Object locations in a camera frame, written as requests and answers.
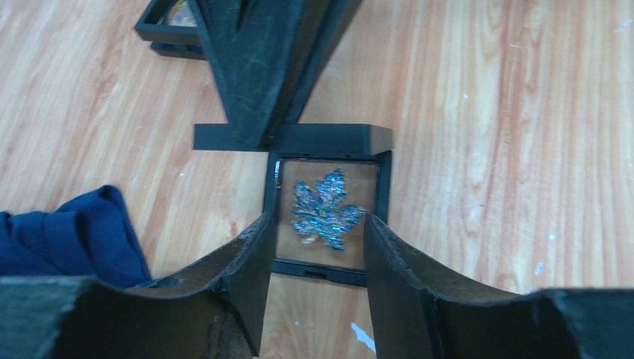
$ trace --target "wooden table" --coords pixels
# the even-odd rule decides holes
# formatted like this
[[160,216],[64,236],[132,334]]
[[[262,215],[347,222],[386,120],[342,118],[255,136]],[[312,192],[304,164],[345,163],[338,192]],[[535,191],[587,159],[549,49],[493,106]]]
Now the wooden table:
[[[155,276],[260,212],[263,153],[191,150],[205,62],[132,30],[148,0],[4,0],[0,206],[123,190]],[[634,1],[366,0],[305,123],[394,129],[390,226],[514,292],[632,286]],[[372,358],[366,291],[274,275],[262,358]]]

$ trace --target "glittery leaf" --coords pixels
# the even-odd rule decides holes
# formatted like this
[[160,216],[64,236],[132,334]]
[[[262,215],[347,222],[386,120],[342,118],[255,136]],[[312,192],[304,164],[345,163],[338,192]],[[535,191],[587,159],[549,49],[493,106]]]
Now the glittery leaf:
[[347,196],[341,168],[316,181],[315,191],[305,182],[297,181],[293,213],[302,220],[293,222],[295,231],[303,236],[317,232],[328,241],[330,248],[343,251],[343,234],[359,224],[365,213],[353,204],[341,206]]

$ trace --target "blue cloth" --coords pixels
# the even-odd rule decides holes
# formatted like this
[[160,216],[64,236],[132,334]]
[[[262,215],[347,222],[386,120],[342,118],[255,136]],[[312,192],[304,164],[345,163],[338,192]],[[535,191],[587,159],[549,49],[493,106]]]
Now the blue cloth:
[[0,275],[95,275],[122,288],[151,279],[123,196],[111,185],[53,213],[0,212]]

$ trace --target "maple leaf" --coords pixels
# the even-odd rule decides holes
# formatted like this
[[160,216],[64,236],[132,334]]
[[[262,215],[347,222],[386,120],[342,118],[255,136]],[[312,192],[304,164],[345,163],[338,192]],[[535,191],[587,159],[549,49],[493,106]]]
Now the maple leaf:
[[312,242],[315,234],[327,241],[330,248],[343,251],[343,234],[360,223],[363,209],[354,204],[342,206],[348,196],[341,168],[330,172],[324,180],[315,182],[315,191],[304,181],[295,183],[295,205],[293,214],[301,221],[294,221],[298,234],[312,236],[303,242]]

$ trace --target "leaf decoration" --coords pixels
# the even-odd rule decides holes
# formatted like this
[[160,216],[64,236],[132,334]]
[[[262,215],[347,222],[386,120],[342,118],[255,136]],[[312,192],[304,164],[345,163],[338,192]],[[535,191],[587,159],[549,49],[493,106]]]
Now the leaf decoration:
[[347,196],[341,168],[330,172],[323,180],[316,181],[315,191],[304,181],[297,181],[293,214],[301,221],[293,222],[295,231],[303,236],[319,234],[330,248],[343,251],[342,236],[359,224],[365,213],[354,204],[342,206]]

